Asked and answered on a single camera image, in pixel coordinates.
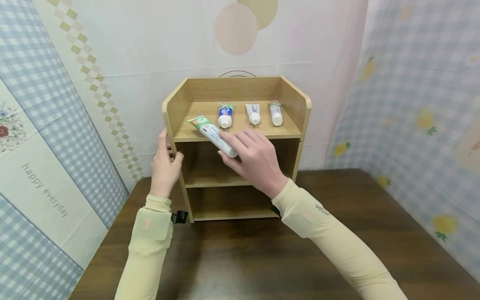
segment wall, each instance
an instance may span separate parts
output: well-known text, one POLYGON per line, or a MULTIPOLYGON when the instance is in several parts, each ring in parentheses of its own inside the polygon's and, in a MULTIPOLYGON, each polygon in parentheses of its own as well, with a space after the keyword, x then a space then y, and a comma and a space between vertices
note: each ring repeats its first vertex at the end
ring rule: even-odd
POLYGON ((367 0, 33 0, 127 188, 149 176, 162 101, 185 77, 285 75, 313 102, 300 168, 321 168, 367 0))
POLYGON ((127 190, 33 4, 0 28, 0 299, 62 300, 127 190))
POLYGON ((361 168, 480 280, 480 3, 369 3, 327 168, 361 168))
POLYGON ((68 297, 185 77, 287 76, 314 103, 301 165, 320 168, 366 4, 0 0, 0 299, 68 297))

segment white cap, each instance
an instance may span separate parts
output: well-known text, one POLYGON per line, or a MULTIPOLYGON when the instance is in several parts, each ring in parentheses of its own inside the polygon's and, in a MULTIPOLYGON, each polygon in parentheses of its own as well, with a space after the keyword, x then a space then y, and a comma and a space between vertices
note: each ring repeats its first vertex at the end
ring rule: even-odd
POLYGON ((221 115, 218 117, 218 125, 221 128, 228 128, 232 125, 232 118, 229 115, 221 115))
POLYGON ((280 126, 282 125, 283 123, 283 117, 282 117, 282 114, 281 113, 274 113, 272 115, 272 123, 275 125, 275 126, 280 126))
POLYGON ((250 123, 253 124, 253 125, 257 125, 258 123, 260 123, 260 115, 256 112, 251 113, 248 116, 248 119, 249 119, 250 123))

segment pineapple print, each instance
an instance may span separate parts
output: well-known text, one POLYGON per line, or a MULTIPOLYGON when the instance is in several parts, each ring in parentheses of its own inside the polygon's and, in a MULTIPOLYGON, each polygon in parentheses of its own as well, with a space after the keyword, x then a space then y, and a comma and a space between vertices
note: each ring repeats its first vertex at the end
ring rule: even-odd
POLYGON ((456 220, 451 216, 437 215, 433 218, 433 226, 436 230, 435 235, 446 241, 447 234, 451 234, 456 229, 456 220))
POLYGON ((346 142, 345 144, 338 144, 335 147, 335 151, 333 153, 334 157, 335 158, 339 157, 350 147, 352 147, 352 144, 350 142, 346 142))
POLYGON ((473 67, 473 66, 478 66, 478 65, 480 65, 480 53, 471 54, 471 55, 467 58, 467 61, 465 62, 465 65, 466 65, 467 67, 473 67))
POLYGON ((406 20, 408 19, 409 17, 412 16, 412 7, 410 5, 407 5, 405 7, 403 7, 401 10, 400 10, 400 13, 398 13, 398 19, 399 20, 406 20))
POLYGON ((375 69, 377 68, 377 66, 374 59, 375 59, 374 55, 368 58, 368 62, 363 68, 363 73, 361 75, 362 81, 369 79, 373 75, 373 73, 375 73, 375 69))
POLYGON ((389 186, 392 185, 392 181, 385 175, 380 175, 378 178, 377 178, 377 182, 378 184, 380 184, 381 187, 383 187, 384 189, 387 189, 389 186))
POLYGON ((417 126, 427 131, 427 135, 432 136, 437 132, 437 128, 434 126, 433 113, 424 108, 420 111, 417 117, 417 126))
POLYGON ((392 117, 388 117, 385 119, 385 125, 386 126, 392 126, 393 123, 395 123, 395 120, 392 117))

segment pink circle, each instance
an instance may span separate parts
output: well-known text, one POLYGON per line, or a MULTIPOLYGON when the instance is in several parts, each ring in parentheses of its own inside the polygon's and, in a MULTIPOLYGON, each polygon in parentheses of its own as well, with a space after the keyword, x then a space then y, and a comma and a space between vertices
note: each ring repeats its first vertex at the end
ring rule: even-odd
POLYGON ((229 54, 242 55, 257 39, 257 19, 250 8, 231 3, 222 8, 215 19, 215 38, 229 54))

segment hand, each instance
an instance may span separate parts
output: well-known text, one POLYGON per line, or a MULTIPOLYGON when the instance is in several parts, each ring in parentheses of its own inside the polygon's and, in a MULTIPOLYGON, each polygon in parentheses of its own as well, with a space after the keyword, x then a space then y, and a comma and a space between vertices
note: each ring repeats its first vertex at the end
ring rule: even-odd
POLYGON ((263 134, 251 129, 233 135, 224 131, 220 131, 219 134, 237 151, 241 159, 239 162, 219 151, 218 154, 227 166, 270 199, 280 194, 288 183, 288 178, 278 166, 275 147, 263 134))
POLYGON ((152 160, 152 185, 149 192, 152 196, 168 198, 180 176, 183 154, 177 152, 175 159, 171 161, 173 155, 169 150, 167 130, 164 129, 158 136, 158 149, 152 160))

